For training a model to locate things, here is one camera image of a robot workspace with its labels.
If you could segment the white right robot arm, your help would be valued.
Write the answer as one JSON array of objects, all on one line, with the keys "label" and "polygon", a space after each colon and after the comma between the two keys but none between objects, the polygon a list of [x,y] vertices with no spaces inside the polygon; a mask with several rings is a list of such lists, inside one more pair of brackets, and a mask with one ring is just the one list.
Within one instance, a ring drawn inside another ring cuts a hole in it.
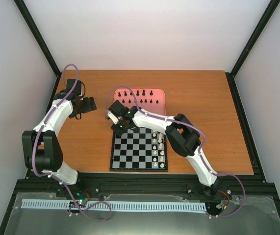
[{"label": "white right robot arm", "polygon": [[221,183],[204,154],[201,131],[185,115],[163,116],[139,106],[128,108],[117,100],[106,109],[105,118],[113,121],[111,128],[119,136],[131,128],[148,128],[166,135],[174,152],[185,157],[196,172],[203,185],[202,194],[211,199],[217,195]]}]

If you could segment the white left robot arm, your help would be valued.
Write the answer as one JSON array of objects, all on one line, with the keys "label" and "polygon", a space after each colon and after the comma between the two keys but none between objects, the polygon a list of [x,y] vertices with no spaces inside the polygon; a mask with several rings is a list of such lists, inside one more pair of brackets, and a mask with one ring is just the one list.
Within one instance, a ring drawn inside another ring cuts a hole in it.
[{"label": "white left robot arm", "polygon": [[32,130],[22,134],[24,161],[38,177],[53,177],[68,185],[74,197],[84,194],[85,185],[78,179],[78,171],[63,160],[58,134],[68,118],[80,120],[82,114],[97,109],[94,98],[85,96],[85,84],[78,79],[68,79],[66,88],[54,97],[42,121]]}]

